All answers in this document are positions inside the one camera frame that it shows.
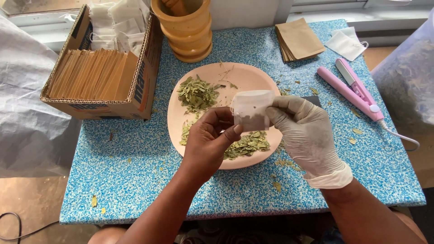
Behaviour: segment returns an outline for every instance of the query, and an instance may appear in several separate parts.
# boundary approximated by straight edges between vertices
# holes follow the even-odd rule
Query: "table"
[[[333,20],[309,26],[325,43],[332,30],[345,28],[347,24],[344,20]],[[342,79],[334,65],[338,54],[327,49],[314,59],[283,63],[274,27],[216,31],[213,43],[213,51],[205,60],[187,64],[173,56],[164,39],[153,104],[158,112],[150,120],[83,122],[60,213],[62,224],[126,224],[140,216],[181,162],[167,129],[167,106],[175,83],[188,71],[219,59],[258,67],[280,81],[280,88],[291,88],[292,95],[311,96],[309,87],[317,89],[332,122],[338,155],[351,166],[354,176],[387,205],[426,204],[400,139],[382,131],[360,111],[361,118],[356,117],[350,111],[354,106],[346,99],[341,101],[341,96],[316,74],[319,66],[325,66]],[[350,65],[365,82],[394,131],[363,57]],[[363,134],[353,133],[352,128],[362,130]],[[116,132],[110,141],[111,130]],[[349,137],[357,143],[350,144]],[[308,186],[302,172],[275,165],[278,158],[289,156],[274,152],[257,165],[218,171],[194,197],[187,219],[326,211],[327,204],[320,191]],[[275,179],[271,174],[277,176],[281,192],[273,188]],[[98,199],[95,208],[91,206],[92,195]],[[105,214],[101,213],[102,208],[106,209]]]

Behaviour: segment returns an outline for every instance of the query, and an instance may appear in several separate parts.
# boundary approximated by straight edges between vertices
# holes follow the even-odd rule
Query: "white cable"
[[[412,152],[412,151],[416,151],[416,150],[419,148],[419,146],[420,146],[419,142],[417,142],[416,140],[413,140],[413,139],[411,139],[411,138],[408,138],[408,137],[406,137],[406,136],[400,135],[400,134],[398,134],[398,133],[392,132],[392,131],[387,127],[387,124],[386,124],[386,122],[384,122],[383,119],[378,120],[377,123],[380,124],[380,126],[381,126],[381,128],[382,128],[383,130],[389,132],[390,134],[392,134],[392,135],[394,135],[394,136],[397,136],[397,137],[399,137],[399,138],[402,138],[402,139],[404,139],[404,140],[407,140],[407,141],[409,141],[409,142],[412,142],[412,143],[416,144],[416,148],[415,148],[415,149],[412,149],[412,150],[406,150],[406,151],[408,151],[408,152]]]

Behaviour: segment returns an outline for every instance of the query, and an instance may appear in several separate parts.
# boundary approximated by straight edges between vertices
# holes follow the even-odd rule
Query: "pink plate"
[[[205,80],[211,84],[226,85],[226,88],[219,88],[217,91],[220,95],[217,99],[217,104],[214,107],[229,106],[232,98],[237,92],[244,92],[250,90],[273,90],[276,96],[279,96],[279,89],[276,83],[269,77],[264,71],[253,67],[251,65],[242,63],[223,63],[224,66],[220,66],[220,63],[212,63],[204,65],[188,72],[183,76],[175,88],[173,89],[172,96],[170,97],[169,107],[167,112],[167,125],[169,129],[170,140],[176,150],[184,156],[185,146],[180,145],[182,134],[182,125],[186,120],[192,121],[195,118],[194,114],[184,114],[187,110],[186,107],[181,106],[181,102],[178,100],[177,90],[179,85],[184,82],[189,76],[196,77],[199,75],[202,80]],[[238,89],[231,88],[227,80],[238,87]],[[282,140],[282,133],[276,128],[270,127],[267,131],[267,140],[270,143],[270,150],[266,152],[256,151],[252,156],[242,156],[234,160],[223,160],[220,169],[236,169],[244,168],[255,165],[268,158],[279,146]]]

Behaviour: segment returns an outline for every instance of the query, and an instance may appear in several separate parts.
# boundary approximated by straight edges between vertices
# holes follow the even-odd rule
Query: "latex glove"
[[[306,171],[310,186],[335,189],[351,182],[351,168],[336,153],[325,110],[298,96],[277,96],[266,112],[283,134],[290,157]]]
[[[233,125],[229,107],[209,109],[190,128],[179,171],[187,171],[202,185],[218,170],[224,151],[241,139],[242,132],[241,125]]]

